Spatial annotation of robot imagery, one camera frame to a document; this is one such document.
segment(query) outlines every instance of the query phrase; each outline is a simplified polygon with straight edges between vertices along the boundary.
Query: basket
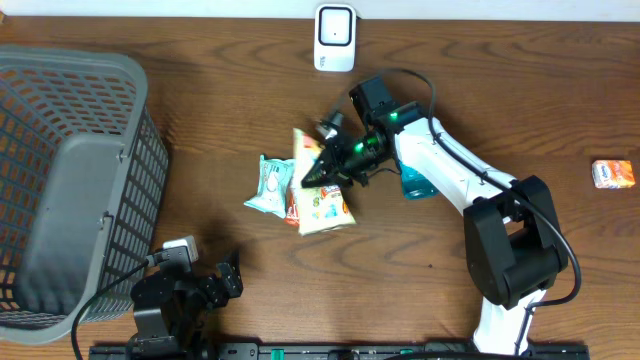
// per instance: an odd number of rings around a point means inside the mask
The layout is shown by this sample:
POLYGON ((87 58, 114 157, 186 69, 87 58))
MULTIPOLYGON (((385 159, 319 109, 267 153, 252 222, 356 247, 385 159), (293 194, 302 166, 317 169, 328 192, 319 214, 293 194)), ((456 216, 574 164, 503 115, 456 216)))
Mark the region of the basket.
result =
MULTIPOLYGON (((168 155, 147 80, 112 54, 0 46, 0 338, 54 341, 149 251, 168 155)), ((131 306, 142 271, 83 322, 131 306)))

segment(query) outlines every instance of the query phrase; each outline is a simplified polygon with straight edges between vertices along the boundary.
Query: small orange box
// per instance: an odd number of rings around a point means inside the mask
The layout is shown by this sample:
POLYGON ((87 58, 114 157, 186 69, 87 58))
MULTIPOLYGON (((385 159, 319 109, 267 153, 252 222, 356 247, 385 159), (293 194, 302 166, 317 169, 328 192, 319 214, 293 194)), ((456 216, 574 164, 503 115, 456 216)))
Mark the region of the small orange box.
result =
POLYGON ((635 185, 631 161, 597 160, 591 167, 593 182, 599 189, 622 189, 635 185))

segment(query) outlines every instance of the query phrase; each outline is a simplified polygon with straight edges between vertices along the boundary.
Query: wooden table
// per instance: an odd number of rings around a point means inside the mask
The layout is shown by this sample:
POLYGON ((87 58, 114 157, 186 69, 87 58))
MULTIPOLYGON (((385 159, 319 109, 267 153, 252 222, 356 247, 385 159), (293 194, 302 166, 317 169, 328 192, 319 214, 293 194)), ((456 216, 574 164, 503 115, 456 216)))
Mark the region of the wooden table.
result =
MULTIPOLYGON (((171 144, 156 244, 193 234, 201 269, 241 246, 245 292, 212 318, 216 333, 265 342, 424 342, 470 337, 480 293, 465 263, 462 218, 442 196, 407 202, 380 175, 346 196, 358 226, 308 237, 243 206, 258 157, 292 156, 353 81, 388 66, 428 73, 436 115, 478 156, 550 187, 584 272, 571 304, 541 309, 536 341, 583 341, 593 359, 640 357, 640 186, 596 190, 595 159, 640 169, 640 27, 632 24, 369 21, 356 68, 313 68, 312 20, 8 18, 1 43, 128 54, 171 144)), ((417 82, 405 98, 426 100, 417 82)), ((348 124, 359 131, 353 116, 348 124)), ((566 294, 571 271, 547 298, 566 294)), ((123 342, 132 316, 83 325, 80 346, 123 342)), ((72 356, 69 338, 2 343, 4 359, 72 356)))

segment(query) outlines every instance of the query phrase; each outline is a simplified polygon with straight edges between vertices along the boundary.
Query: basket bottom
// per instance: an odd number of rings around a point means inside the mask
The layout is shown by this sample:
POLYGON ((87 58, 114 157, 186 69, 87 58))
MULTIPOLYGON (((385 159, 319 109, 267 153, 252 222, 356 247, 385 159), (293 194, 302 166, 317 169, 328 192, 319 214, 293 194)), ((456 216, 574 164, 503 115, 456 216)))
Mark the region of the basket bottom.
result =
POLYGON ((68 315, 80 301, 120 164, 120 140, 82 134, 58 149, 16 274, 21 310, 68 315))

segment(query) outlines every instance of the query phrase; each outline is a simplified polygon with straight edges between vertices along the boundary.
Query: wood grain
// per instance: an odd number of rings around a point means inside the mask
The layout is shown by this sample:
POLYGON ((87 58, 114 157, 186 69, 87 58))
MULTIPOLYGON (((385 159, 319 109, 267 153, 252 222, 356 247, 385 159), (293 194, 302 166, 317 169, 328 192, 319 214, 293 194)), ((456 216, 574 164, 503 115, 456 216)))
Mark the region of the wood grain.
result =
MULTIPOLYGON (((160 244, 194 234, 201 271, 241 246, 246 290, 210 320, 215 333, 265 342, 411 342, 472 335, 480 294, 466 270, 462 219, 442 197, 407 202, 380 175, 346 196, 358 226, 301 238, 242 205, 258 157, 292 156, 349 84, 385 66, 429 74, 436 115, 461 143, 516 177, 551 188, 584 272, 571 304, 540 310, 531 338, 582 341, 593 359, 640 357, 640 187, 598 191, 590 165, 640 167, 640 27, 634 24, 368 21, 356 68, 314 70, 308 20, 8 18, 1 43, 128 54, 149 78, 148 104, 171 146, 160 244)), ((428 96, 395 80, 399 97, 428 96)), ((348 125, 359 130, 352 117, 348 125)), ((549 298, 569 291, 559 276, 549 298)), ((122 342, 132 317, 83 325, 82 349, 122 342)), ((5 359, 72 356, 69 339, 1 343, 5 359)))

